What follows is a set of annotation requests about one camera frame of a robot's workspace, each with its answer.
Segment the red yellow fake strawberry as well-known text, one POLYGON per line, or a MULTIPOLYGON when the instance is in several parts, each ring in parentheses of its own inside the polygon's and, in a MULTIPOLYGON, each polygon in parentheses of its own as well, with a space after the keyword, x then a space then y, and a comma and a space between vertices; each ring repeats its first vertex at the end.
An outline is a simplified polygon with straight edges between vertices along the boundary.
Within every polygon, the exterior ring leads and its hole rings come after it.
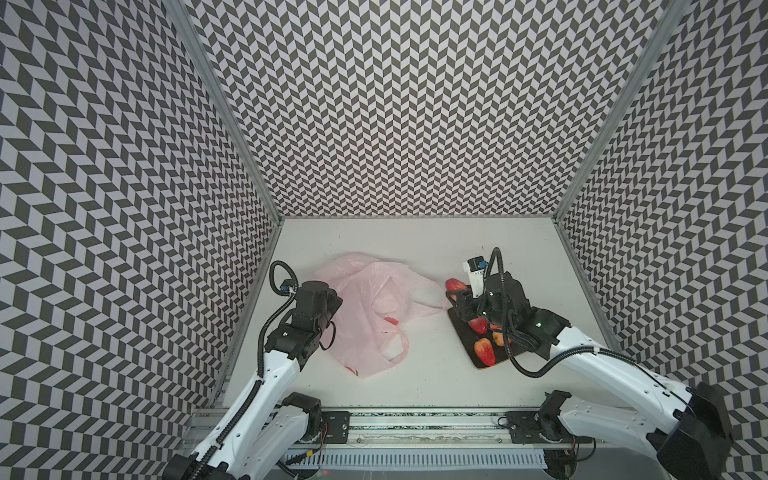
POLYGON ((472 319, 468 325, 477 335, 485 335, 489 331, 489 322, 484 317, 472 319))

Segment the pink plastic bag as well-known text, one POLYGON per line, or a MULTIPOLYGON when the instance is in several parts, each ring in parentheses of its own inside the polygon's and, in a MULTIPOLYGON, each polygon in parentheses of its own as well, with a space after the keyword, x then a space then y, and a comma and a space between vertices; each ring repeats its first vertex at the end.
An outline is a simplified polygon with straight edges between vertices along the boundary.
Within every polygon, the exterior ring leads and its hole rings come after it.
POLYGON ((313 274, 343 300, 333 316, 330 354, 359 378, 389 370, 407 356, 404 326, 447 309, 444 290, 404 263, 353 253, 313 274))

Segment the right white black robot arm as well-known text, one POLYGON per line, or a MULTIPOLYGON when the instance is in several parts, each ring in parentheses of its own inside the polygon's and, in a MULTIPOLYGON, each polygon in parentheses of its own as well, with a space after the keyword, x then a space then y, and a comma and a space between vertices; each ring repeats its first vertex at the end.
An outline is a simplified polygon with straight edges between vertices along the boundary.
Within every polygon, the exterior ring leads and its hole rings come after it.
POLYGON ((734 444, 725 394, 650 371, 592 339, 563 316, 533 306, 508 272, 470 272, 445 283, 449 317, 478 368, 508 361, 530 379, 568 368, 625 402, 597 405, 574 394, 546 394, 534 420, 539 436, 557 443, 592 437, 655 459, 675 479, 719 479, 734 444))

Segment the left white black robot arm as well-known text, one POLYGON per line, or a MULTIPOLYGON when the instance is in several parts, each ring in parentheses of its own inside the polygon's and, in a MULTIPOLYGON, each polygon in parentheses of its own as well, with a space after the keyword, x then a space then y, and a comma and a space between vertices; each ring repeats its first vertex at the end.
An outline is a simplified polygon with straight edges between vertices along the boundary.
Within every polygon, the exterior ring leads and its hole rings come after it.
POLYGON ((288 394, 343 300, 322 281, 306 281, 295 308, 262 342, 262 363, 230 409, 187 455, 174 455, 164 479, 263 479, 287 450, 319 435, 319 399, 288 394))

